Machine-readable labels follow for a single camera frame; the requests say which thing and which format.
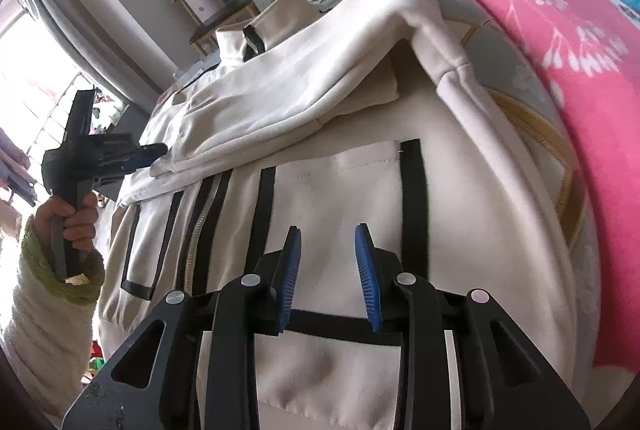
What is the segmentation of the person's left hand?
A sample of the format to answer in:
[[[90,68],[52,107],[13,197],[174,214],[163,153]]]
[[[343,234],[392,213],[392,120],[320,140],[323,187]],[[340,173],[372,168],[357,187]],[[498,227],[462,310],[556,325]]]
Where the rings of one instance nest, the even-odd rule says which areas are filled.
[[[98,198],[93,192],[84,197],[79,210],[66,203],[64,199],[51,196],[47,202],[38,207],[32,221],[36,238],[42,249],[44,251],[50,249],[51,223],[55,217],[60,217],[63,219],[63,239],[71,242],[75,249],[91,253],[96,236],[94,225],[98,220],[97,205]]]

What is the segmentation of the left forearm knit sleeve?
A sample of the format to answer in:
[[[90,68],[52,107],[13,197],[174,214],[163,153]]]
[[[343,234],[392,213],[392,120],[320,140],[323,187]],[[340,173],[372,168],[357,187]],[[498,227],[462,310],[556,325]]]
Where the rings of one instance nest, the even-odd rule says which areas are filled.
[[[82,274],[74,283],[55,280],[34,221],[26,221],[1,346],[17,379],[54,424],[81,392],[89,364],[92,318],[105,276],[99,251],[88,254]]]

